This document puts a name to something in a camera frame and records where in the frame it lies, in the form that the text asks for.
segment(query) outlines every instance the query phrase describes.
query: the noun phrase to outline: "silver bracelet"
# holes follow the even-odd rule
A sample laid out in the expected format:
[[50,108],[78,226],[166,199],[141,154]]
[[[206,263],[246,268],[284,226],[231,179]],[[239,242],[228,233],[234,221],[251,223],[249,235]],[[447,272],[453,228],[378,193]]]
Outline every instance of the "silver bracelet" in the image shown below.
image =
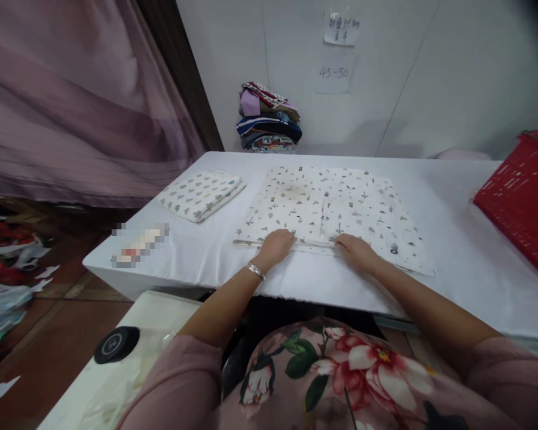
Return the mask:
[[263,274],[263,272],[261,272],[252,262],[249,262],[247,264],[247,268],[255,275],[259,276],[261,278],[261,281],[265,281],[265,275]]

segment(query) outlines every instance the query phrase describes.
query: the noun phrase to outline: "red plastic basket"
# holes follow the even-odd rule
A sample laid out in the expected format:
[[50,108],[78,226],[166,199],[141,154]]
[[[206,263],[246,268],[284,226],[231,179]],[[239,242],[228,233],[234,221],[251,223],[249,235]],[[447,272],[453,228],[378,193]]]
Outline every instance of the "red plastic basket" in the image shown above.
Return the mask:
[[538,269],[538,131],[519,139],[474,203]]

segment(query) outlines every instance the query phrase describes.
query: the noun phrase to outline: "pink curtain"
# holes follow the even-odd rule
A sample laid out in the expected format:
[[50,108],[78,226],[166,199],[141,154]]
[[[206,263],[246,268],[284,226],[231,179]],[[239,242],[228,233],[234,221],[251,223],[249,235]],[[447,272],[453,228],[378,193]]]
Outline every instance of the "pink curtain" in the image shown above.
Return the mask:
[[140,207],[206,148],[131,0],[0,0],[0,195]]

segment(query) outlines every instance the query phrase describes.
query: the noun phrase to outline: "woman's left hand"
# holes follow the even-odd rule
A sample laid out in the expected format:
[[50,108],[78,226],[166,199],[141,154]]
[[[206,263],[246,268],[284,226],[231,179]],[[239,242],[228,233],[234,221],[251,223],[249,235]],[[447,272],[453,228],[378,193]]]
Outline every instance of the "woman's left hand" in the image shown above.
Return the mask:
[[261,251],[251,262],[266,274],[273,266],[285,259],[295,241],[295,235],[289,230],[275,230],[265,238]]

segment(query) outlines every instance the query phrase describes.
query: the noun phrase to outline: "pink sleeve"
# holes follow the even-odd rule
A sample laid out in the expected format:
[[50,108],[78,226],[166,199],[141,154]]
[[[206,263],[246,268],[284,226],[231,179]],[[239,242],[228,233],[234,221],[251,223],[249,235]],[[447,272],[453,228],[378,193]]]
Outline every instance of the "pink sleeve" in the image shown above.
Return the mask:
[[155,362],[116,429],[189,430],[221,399],[220,348],[177,336]]
[[538,357],[505,337],[481,342],[470,354],[466,385],[523,429],[538,429]]

